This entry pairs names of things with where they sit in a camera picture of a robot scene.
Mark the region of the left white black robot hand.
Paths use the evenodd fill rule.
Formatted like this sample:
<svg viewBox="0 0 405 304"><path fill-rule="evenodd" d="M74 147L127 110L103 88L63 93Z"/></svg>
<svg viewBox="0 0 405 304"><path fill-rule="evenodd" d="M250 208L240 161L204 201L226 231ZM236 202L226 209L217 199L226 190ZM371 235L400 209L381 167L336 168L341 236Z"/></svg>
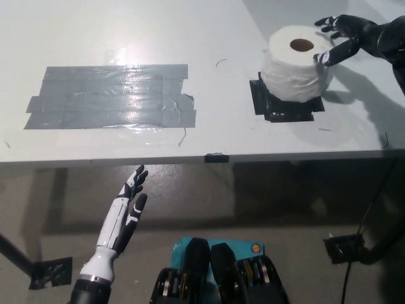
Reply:
<svg viewBox="0 0 405 304"><path fill-rule="evenodd" d="M125 228L128 208L135 195L142 191L148 171L144 170L144 166L137 167L127 181L124 183L117 197L111 203L106 218L104 219L101 228L97 246L113 248L116 239L121 231Z"/></svg>

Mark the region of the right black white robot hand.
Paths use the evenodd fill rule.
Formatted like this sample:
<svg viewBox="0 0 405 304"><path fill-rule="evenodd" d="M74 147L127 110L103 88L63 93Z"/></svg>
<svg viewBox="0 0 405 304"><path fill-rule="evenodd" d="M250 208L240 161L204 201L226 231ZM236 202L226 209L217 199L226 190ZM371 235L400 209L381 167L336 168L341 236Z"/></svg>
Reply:
<svg viewBox="0 0 405 304"><path fill-rule="evenodd" d="M315 22L315 26L321 27L323 33L333 32L330 36L332 40L347 38L331 50L315 54L313 59L316 63L331 67L354 56L360 49L376 58L381 57L377 42L383 25L358 16L339 15L322 18Z"/></svg>

